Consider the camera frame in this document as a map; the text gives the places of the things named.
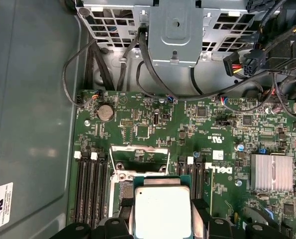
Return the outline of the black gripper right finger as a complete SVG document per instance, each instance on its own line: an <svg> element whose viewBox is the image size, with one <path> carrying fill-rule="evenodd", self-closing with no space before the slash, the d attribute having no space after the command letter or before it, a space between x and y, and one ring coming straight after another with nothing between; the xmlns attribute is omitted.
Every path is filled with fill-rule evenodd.
<svg viewBox="0 0 296 239"><path fill-rule="evenodd" d="M204 199L192 199L192 238L194 239L288 239L278 229L266 223L249 223L238 229L231 221L212 217Z"/></svg>

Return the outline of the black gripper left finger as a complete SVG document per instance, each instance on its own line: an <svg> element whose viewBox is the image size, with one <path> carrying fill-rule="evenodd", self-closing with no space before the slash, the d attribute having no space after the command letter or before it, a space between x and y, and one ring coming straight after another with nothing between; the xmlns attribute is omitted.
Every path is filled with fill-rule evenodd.
<svg viewBox="0 0 296 239"><path fill-rule="evenodd" d="M130 214L134 200L124 198L118 217L107 218L96 228L85 223L73 223L52 236L53 239L132 239L129 231Z"/></svg>

